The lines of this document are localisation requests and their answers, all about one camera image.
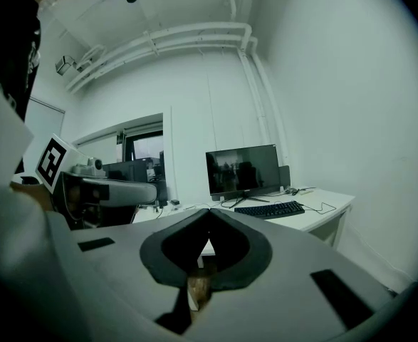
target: white desk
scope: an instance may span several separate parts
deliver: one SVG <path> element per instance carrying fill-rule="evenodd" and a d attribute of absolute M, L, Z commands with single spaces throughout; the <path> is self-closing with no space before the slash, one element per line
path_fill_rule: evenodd
<path fill-rule="evenodd" d="M 306 210 L 305 213 L 299 215 L 292 215 L 290 217 L 283 217 L 283 218 L 276 218 L 276 219 L 268 219 L 267 222 L 272 222 L 275 224 L 287 226 L 294 229 L 299 229 L 303 232 L 311 232 L 314 229 L 317 229 L 324 224 L 327 224 L 330 221 L 335 219 L 338 220 L 338 226 L 336 228 L 335 240 L 333 242 L 333 247 L 337 249 L 338 242 L 340 241 L 340 235 L 342 233 L 343 227 L 345 225 L 345 215 L 348 207 L 352 204 L 354 200 L 353 196 L 338 194 L 336 192 L 329 192 L 320 189 L 313 189 L 313 192 L 308 194 L 300 195 L 297 194 L 296 196 L 291 195 L 280 195 L 276 197 L 259 197 L 262 200 L 268 200 L 270 203 L 264 202 L 256 202 L 254 200 L 245 200 L 241 204 L 239 204 L 236 208 L 240 207 L 260 207 L 262 205 L 271 205 L 275 202 L 291 202 L 293 200 L 308 205 L 313 209 L 321 209 L 321 203 L 325 202 L 330 204 L 337 209 L 333 210 L 332 212 L 327 212 L 331 208 L 323 205 L 323 212 L 327 212 L 325 214 L 318 214 L 313 210 Z M 183 212 L 188 208 L 194 209 L 194 207 L 199 209 L 206 209 L 209 207 L 213 207 L 214 209 L 226 209 L 222 208 L 220 205 L 217 205 L 219 202 L 207 202 L 206 204 L 182 204 L 181 207 L 177 210 L 172 210 L 172 207 L 168 205 L 163 209 L 163 213 L 160 218 L 167 217 L 171 214 L 176 214 L 178 212 Z M 149 220 L 156 219 L 159 213 L 154 213 L 151 209 L 141 209 L 137 214 L 134 220 L 134 223 L 139 222 L 146 222 Z M 202 252 L 202 256 L 211 256 L 214 255 L 214 248 L 212 247 L 210 241 L 207 242 L 204 251 Z"/>

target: white wall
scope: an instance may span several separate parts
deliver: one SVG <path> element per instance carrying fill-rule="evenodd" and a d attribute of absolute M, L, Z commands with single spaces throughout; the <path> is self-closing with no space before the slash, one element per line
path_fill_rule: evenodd
<path fill-rule="evenodd" d="M 403 290 L 418 279 L 415 22 L 396 0 L 263 0 L 254 34 L 294 183 L 355 195 L 339 250 Z"/>
<path fill-rule="evenodd" d="M 66 91 L 63 77 L 56 73 L 55 64 L 63 56 L 71 56 L 78 60 L 86 52 L 84 47 L 75 40 L 49 14 L 48 10 L 40 11 L 41 61 L 31 95 L 34 98 L 65 111 L 61 137 L 71 142 L 78 134 L 79 95 L 71 95 Z"/>
<path fill-rule="evenodd" d="M 239 57 L 203 52 L 118 68 L 87 89 L 80 107 L 79 137 L 170 107 L 172 143 L 164 156 L 172 146 L 176 193 L 185 203 L 210 200 L 205 152 L 261 144 Z"/>
<path fill-rule="evenodd" d="M 84 143 L 78 150 L 89 157 L 99 158 L 104 165 L 117 162 L 117 135 L 106 135 Z"/>

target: person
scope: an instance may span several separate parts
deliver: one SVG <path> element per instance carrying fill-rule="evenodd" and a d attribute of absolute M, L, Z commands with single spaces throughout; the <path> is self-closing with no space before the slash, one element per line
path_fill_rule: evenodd
<path fill-rule="evenodd" d="M 37 13 L 41 1 L 0 0 L 0 87 L 22 120 L 25 120 L 40 61 L 41 27 Z M 23 172 L 22 162 L 16 170 L 20 172 Z M 32 196 L 44 210 L 53 210 L 51 195 L 43 185 L 13 182 L 11 188 Z M 68 209 L 75 210 L 79 200 L 80 191 L 71 189 Z"/>

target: desk leg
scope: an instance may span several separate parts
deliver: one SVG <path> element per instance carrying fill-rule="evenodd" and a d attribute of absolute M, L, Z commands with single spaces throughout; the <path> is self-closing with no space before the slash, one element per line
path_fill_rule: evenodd
<path fill-rule="evenodd" d="M 200 269 L 203 269 L 204 268 L 204 261 L 202 261 L 202 255 L 200 254 L 199 255 L 199 257 L 197 258 L 197 266 L 200 268 Z"/>
<path fill-rule="evenodd" d="M 343 228 L 345 228 L 345 221 L 346 221 L 346 214 L 348 213 L 348 209 L 342 214 L 340 219 L 338 220 L 338 227 L 337 227 L 337 233 L 335 235 L 333 248 L 337 250 L 338 244 L 340 243 L 340 238 L 343 233 Z"/>

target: window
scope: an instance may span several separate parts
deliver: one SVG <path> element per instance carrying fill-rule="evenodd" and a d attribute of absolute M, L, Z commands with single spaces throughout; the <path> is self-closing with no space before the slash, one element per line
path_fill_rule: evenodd
<path fill-rule="evenodd" d="M 125 160 L 133 161 L 142 158 L 160 158 L 164 150 L 163 132 L 145 133 L 126 138 Z"/>

